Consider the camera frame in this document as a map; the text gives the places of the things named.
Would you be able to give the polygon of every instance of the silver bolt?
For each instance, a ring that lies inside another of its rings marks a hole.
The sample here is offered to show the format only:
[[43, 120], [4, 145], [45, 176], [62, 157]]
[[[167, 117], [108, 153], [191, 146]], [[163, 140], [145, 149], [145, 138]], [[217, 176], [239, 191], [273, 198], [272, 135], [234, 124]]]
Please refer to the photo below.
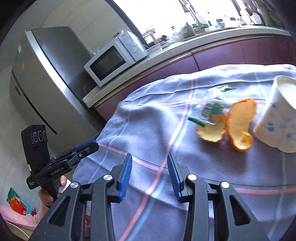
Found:
[[71, 188], [76, 188], [76, 187], [78, 187], [78, 185], [79, 184], [77, 182], [73, 182], [73, 183], [70, 184], [70, 187]]
[[197, 179], [197, 176], [195, 174], [189, 174], [188, 179], [191, 180], [191, 181], [194, 181], [194, 180]]
[[229, 183], [228, 182], [221, 182], [221, 186], [223, 187], [223, 188], [229, 188]]
[[104, 180], [106, 180], [106, 181], [109, 181], [111, 179], [112, 179], [112, 175], [110, 175], [110, 174], [107, 174], [104, 176]]

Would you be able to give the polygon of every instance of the kitchen counter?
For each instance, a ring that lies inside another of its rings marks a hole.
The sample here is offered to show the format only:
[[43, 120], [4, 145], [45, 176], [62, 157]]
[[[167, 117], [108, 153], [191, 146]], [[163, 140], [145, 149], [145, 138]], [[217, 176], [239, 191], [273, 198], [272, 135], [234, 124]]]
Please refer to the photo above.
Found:
[[170, 60], [176, 56], [182, 55], [183, 53], [187, 53], [201, 46], [215, 43], [221, 40], [260, 34], [291, 36], [288, 31], [277, 28], [265, 26], [241, 26], [233, 29], [209, 32], [187, 41], [174, 43], [171, 46], [166, 47], [156, 53], [150, 54], [148, 58], [144, 59], [138, 64], [133, 65], [122, 74], [120, 74], [110, 82], [106, 83], [104, 86], [96, 86], [83, 98], [83, 102], [87, 105], [88, 108], [96, 106], [96, 104], [100, 102], [103, 98], [105, 98], [109, 93], [113, 92], [118, 87], [128, 83], [132, 78], [153, 68], [159, 63]]

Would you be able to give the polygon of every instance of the microwave door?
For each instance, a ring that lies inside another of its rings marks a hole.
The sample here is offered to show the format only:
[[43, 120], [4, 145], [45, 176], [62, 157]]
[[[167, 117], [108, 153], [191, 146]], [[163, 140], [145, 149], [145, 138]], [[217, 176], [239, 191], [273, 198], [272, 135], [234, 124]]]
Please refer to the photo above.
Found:
[[134, 63], [123, 44], [113, 39], [85, 65], [85, 68], [101, 87]]

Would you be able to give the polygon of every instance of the white microwave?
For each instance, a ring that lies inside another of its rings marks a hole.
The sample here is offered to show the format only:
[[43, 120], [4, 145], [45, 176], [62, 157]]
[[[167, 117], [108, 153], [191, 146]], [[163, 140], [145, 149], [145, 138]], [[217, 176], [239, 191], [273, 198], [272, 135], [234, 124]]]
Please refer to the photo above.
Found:
[[121, 31], [114, 35], [114, 39], [96, 53], [84, 68], [101, 87], [146, 56], [145, 48], [137, 36], [130, 31]]

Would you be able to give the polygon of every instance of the paper cup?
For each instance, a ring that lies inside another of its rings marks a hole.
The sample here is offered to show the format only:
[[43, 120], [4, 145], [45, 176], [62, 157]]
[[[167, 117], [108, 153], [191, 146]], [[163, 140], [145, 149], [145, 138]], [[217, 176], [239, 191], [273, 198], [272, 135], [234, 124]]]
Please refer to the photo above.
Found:
[[296, 80], [276, 76], [269, 100], [254, 128], [265, 144], [287, 153], [296, 152]]

